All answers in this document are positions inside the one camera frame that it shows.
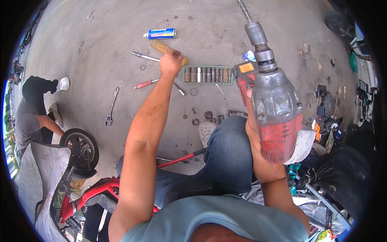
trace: man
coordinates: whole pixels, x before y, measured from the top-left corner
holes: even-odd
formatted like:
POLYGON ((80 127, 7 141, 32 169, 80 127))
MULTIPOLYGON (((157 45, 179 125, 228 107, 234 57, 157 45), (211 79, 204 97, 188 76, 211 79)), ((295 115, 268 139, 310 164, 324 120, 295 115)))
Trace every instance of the man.
POLYGON ((53 133, 63 135, 62 119, 56 103, 53 103, 46 113, 43 94, 51 94, 67 90, 70 80, 67 77, 58 80, 45 80, 30 76, 22 87, 23 98, 16 111, 15 135, 19 150, 24 150, 31 141, 41 144, 51 144, 53 133))
MULTIPOLYGON (((130 126, 120 199, 109 224, 110 241, 307 240, 308 218, 293 204, 284 166, 262 158, 252 118, 225 119, 210 137, 200 130, 201 139, 208 146, 206 165, 196 175, 156 171, 156 151, 182 58, 175 50, 161 58, 161 77, 130 126), (250 191, 253 172, 261 182, 265 206, 233 195, 250 191), (162 207, 163 197, 172 186, 188 179, 212 181, 231 195, 182 198, 152 216, 153 204, 162 207)), ((248 96, 251 117, 251 90, 248 96)))

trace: white sneaker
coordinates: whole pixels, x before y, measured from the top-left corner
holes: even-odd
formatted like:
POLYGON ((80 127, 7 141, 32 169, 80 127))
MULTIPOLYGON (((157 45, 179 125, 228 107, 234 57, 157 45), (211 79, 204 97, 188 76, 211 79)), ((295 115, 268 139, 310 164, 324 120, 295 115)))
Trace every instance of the white sneaker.
POLYGON ((59 113, 58 113, 58 106, 57 106, 57 103, 56 102, 53 102, 51 104, 51 106, 48 108, 48 112, 52 112, 54 114, 54 118, 55 118, 55 123, 63 128, 63 122, 62 122, 62 118, 60 117, 59 113))
POLYGON ((68 77, 63 77, 58 81, 57 91, 67 90, 70 88, 70 80, 68 77))
POLYGON ((207 142, 216 127, 217 124, 211 121, 204 121, 199 125, 199 136, 202 141, 203 148, 207 148, 207 142))

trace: spray can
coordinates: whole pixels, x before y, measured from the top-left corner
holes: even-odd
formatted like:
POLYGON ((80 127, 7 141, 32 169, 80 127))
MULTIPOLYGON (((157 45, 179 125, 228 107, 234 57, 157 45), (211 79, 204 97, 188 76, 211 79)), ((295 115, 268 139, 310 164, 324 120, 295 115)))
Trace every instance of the spray can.
POLYGON ((171 29, 151 29, 146 32, 144 37, 148 39, 170 39, 176 36, 176 31, 174 28, 171 29))

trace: adjustable wrench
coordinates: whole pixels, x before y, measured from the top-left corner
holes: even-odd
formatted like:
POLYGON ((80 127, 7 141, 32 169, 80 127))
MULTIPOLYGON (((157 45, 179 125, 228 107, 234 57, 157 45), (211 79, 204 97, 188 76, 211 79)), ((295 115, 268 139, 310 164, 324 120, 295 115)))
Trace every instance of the adjustable wrench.
POLYGON ((105 121, 105 125, 106 125, 106 126, 110 126, 111 123, 113 122, 113 120, 112 120, 112 118, 111 118, 111 111, 112 111, 112 109, 113 109, 114 102, 116 101, 116 97, 117 97, 118 90, 119 90, 119 88, 116 87, 116 89, 115 89, 115 91, 114 91, 114 95, 113 95, 113 100, 111 101, 111 104, 110 104, 109 113, 108 113, 108 115, 104 118, 104 121, 105 121))

